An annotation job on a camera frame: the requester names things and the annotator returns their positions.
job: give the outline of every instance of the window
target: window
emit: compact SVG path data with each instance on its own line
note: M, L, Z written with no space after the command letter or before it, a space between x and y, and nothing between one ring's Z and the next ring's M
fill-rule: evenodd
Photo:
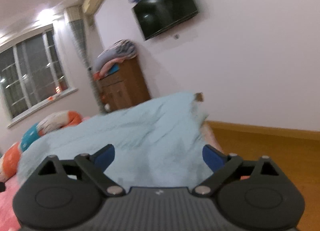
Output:
M12 118L68 88L53 29L0 53L0 84Z

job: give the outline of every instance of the light blue bedsheet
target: light blue bedsheet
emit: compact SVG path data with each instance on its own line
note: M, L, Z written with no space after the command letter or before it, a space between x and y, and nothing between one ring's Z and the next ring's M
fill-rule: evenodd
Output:
M127 191L130 186L193 188L212 174L202 160L206 143L199 128L205 115L193 100L192 93L177 93L49 133L22 154L18 179L25 181L47 155L73 159L111 143L116 157L104 173Z

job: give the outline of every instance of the television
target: television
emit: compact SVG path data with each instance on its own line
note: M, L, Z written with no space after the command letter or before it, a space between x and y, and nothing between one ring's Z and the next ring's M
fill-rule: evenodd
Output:
M133 12L145 40L199 13L193 0L141 0L133 7Z

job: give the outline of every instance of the gray curtain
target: gray curtain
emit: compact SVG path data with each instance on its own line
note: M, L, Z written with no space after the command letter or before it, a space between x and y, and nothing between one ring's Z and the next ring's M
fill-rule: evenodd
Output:
M105 113L106 111L100 99L97 83L93 79L90 62L87 56L84 20L82 19L81 8L79 6L73 6L73 7L67 8L65 10L65 20L68 23L68 29L71 34L72 42L76 47L76 50L87 70L87 73L90 79L90 85L91 85L94 97L96 99L96 102L99 106L99 110L101 113Z

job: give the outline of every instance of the wooden cabinet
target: wooden cabinet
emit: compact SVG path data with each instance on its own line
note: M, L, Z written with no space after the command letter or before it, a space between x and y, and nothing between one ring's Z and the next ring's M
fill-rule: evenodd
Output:
M111 111L130 108L150 100L137 57L120 63L119 70L99 80L99 85L104 103L110 105Z

